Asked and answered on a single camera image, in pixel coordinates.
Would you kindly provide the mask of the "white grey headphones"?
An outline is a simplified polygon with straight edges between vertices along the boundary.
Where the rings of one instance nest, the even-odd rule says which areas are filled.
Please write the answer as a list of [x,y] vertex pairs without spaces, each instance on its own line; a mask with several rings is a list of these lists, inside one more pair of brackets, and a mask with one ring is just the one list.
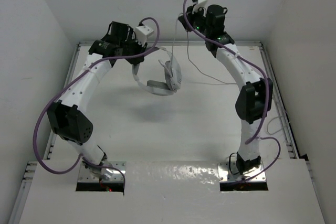
[[165,82],[148,80],[147,84],[144,85],[138,77],[140,64],[132,66],[132,75],[138,86],[146,92],[158,96],[170,96],[176,93],[181,88],[181,67],[174,55],[166,48],[160,46],[155,47],[154,51],[158,50],[165,51],[169,57],[169,60],[165,63],[159,60],[160,65],[164,68]]

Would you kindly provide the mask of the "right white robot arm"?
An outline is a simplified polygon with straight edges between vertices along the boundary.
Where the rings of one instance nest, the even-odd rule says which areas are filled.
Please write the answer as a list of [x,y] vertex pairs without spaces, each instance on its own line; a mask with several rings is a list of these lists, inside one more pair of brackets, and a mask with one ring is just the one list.
[[259,132],[271,108],[273,82],[257,65],[244,59],[235,41],[225,31],[227,8],[210,5],[183,7],[180,22],[187,32],[194,32],[205,40],[206,48],[224,65],[239,89],[235,110],[241,120],[241,142],[236,153],[236,167],[240,175],[261,163]]

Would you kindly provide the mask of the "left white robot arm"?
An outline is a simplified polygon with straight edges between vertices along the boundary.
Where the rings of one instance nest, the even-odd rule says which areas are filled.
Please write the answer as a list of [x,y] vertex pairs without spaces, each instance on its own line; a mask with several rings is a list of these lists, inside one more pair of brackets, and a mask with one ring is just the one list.
[[47,110],[52,131],[73,146],[81,154],[85,168],[99,178],[103,177],[101,166],[107,155],[91,137],[93,123],[86,117],[88,103],[118,57],[128,56],[130,62],[143,61],[143,57],[135,55],[145,52],[146,42],[153,33],[143,23],[135,28],[110,23],[107,33],[90,47],[74,83]]

